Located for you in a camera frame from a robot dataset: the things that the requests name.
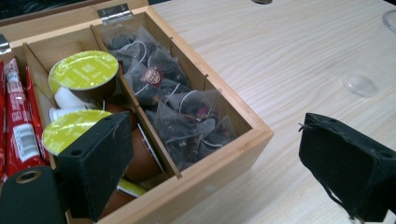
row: hinge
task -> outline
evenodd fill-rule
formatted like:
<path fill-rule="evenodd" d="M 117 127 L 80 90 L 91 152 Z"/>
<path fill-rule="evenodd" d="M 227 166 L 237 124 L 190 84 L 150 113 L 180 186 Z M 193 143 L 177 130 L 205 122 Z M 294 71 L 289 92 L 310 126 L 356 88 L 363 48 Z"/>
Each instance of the hinge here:
<path fill-rule="evenodd" d="M 98 15 L 104 25 L 109 25 L 118 21 L 125 21 L 134 16 L 126 3 L 114 7 L 99 9 Z"/>
<path fill-rule="evenodd" d="M 0 34 L 0 55 L 9 52 L 11 52 L 11 47 L 9 46 L 9 42 L 2 34 Z"/>

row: wooden box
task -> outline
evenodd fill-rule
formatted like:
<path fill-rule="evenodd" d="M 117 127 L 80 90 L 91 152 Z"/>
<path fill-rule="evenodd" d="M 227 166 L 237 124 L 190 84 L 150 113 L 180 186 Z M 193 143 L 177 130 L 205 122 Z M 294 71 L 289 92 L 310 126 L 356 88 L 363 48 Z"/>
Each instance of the wooden box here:
<path fill-rule="evenodd" d="M 221 113 L 229 115 L 239 137 L 210 156 L 180 172 L 160 137 L 149 123 L 143 108 L 126 84 L 122 73 L 118 82 L 138 120 L 154 146 L 164 167 L 164 179 L 142 197 L 126 204 L 99 223 L 168 223 L 248 170 L 270 141 L 273 133 L 208 64 L 159 16 L 146 1 L 87 1 L 66 11 L 45 12 L 28 21 L 0 23 L 0 33 L 9 42 L 11 52 L 0 55 L 8 62 L 16 57 L 21 75 L 29 64 L 44 126 L 50 124 L 49 110 L 56 106 L 48 84 L 49 71 L 61 59 L 90 49 L 106 50 L 99 35 L 104 25 L 98 10 L 127 4 L 133 17 L 122 24 L 136 29 L 145 26 L 166 46 L 185 71 L 196 90 L 221 90 Z M 70 222 L 83 220 L 70 219 Z"/>

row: red stick packet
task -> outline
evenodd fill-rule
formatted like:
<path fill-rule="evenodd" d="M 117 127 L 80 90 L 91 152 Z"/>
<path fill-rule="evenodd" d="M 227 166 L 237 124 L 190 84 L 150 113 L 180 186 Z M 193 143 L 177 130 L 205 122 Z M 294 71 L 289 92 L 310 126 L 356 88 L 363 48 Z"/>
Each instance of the red stick packet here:
<path fill-rule="evenodd" d="M 7 79 L 6 174 L 12 176 L 23 169 L 46 165 L 46 163 L 41 160 L 35 140 L 31 112 L 20 82 L 15 58 L 5 65 L 5 76 Z"/>
<path fill-rule="evenodd" d="M 6 89 L 4 63 L 0 62 L 0 183 L 3 182 L 6 163 Z"/>
<path fill-rule="evenodd" d="M 33 129 L 35 130 L 35 140 L 37 141 L 38 148 L 40 149 L 41 159 L 50 165 L 50 154 L 44 148 L 41 136 L 43 134 L 43 127 L 41 126 L 40 114 L 38 112 L 37 100 L 35 99 L 35 89 L 33 88 L 33 82 L 30 75 L 29 66 L 26 66 L 26 95 L 30 110 L 32 112 Z"/>

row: light wood tabletop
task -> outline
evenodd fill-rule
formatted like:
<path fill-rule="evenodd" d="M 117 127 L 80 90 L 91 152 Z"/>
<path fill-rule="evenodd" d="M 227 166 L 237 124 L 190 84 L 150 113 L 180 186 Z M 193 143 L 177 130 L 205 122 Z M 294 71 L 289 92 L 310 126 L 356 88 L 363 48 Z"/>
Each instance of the light wood tabletop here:
<path fill-rule="evenodd" d="M 351 93 L 341 79 L 396 6 L 173 0 L 153 7 L 275 132 L 250 171 L 175 222 L 351 223 L 301 163 L 298 123 L 318 113 L 396 149 L 396 74 L 372 98 Z M 389 212 L 384 223 L 395 220 Z"/>

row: white creamer cup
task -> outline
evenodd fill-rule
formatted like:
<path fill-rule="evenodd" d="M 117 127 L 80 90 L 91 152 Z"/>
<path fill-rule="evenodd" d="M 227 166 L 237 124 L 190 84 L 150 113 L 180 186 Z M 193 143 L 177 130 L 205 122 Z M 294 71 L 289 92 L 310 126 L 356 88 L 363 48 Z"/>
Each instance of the white creamer cup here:
<path fill-rule="evenodd" d="M 91 109 L 97 108 L 97 106 L 94 104 L 81 101 L 73 92 L 71 92 L 66 87 L 59 88 L 59 90 L 55 93 L 55 101 L 61 109 L 76 108 L 81 106 L 86 106 Z"/>
<path fill-rule="evenodd" d="M 66 115 L 66 114 L 70 114 L 75 111 L 86 110 L 86 109 L 88 109 L 88 108 L 85 105 L 78 106 L 78 107 L 65 108 L 65 109 L 51 108 L 49 110 L 49 118 L 50 118 L 50 121 L 53 122 L 56 119 L 60 118 L 61 116 Z"/>

